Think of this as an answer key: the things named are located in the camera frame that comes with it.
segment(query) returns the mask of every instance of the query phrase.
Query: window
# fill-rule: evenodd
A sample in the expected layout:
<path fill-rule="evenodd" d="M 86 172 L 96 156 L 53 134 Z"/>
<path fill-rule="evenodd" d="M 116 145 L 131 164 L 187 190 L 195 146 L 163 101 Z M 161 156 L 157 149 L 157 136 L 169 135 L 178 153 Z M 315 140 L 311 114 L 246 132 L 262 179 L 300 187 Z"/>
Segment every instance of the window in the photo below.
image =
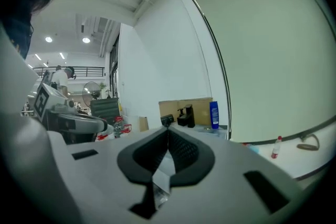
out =
<path fill-rule="evenodd" d="M 112 97 L 118 97 L 118 50 L 119 36 L 116 39 L 110 54 L 110 90 Z"/>

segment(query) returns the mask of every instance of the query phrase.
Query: ceiling light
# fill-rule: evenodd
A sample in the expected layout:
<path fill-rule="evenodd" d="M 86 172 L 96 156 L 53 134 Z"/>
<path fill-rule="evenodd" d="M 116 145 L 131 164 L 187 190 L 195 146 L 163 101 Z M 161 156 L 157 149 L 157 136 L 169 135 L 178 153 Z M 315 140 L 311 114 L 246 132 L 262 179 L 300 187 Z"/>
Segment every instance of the ceiling light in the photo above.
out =
<path fill-rule="evenodd" d="M 84 43 L 89 43 L 89 42 L 90 42 L 90 39 L 87 38 L 87 37 L 85 37 L 85 38 L 83 38 L 83 42 L 84 42 Z"/>

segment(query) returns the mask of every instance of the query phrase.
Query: black railing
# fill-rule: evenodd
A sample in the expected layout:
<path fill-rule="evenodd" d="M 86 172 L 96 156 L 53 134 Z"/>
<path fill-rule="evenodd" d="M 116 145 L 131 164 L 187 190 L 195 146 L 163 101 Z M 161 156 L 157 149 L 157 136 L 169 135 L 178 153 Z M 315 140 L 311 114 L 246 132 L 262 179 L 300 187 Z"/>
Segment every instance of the black railing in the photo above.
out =
<path fill-rule="evenodd" d="M 104 67 L 73 67 L 78 77 L 104 77 Z M 38 74 L 39 78 L 43 77 L 46 70 L 55 72 L 56 67 L 35 67 L 33 70 Z"/>

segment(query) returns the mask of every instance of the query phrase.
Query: standing fan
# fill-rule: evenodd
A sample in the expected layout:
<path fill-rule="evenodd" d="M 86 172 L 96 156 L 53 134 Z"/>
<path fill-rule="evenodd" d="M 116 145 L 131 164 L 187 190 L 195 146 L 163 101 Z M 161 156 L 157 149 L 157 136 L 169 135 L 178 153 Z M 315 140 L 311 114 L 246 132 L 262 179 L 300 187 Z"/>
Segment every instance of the standing fan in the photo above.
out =
<path fill-rule="evenodd" d="M 83 88 L 83 101 L 90 108 L 91 101 L 97 100 L 100 97 L 100 87 L 93 81 L 85 84 Z"/>

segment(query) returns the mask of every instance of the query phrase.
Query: blue bottle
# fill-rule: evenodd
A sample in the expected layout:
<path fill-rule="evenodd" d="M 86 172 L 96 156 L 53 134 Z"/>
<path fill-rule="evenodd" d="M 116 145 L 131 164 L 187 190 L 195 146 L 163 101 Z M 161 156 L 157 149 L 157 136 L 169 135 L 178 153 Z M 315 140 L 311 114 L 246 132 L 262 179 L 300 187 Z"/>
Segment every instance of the blue bottle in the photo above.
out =
<path fill-rule="evenodd" d="M 211 117 L 211 127 L 212 129 L 219 128 L 219 112 L 217 101 L 210 102 L 210 117 Z"/>

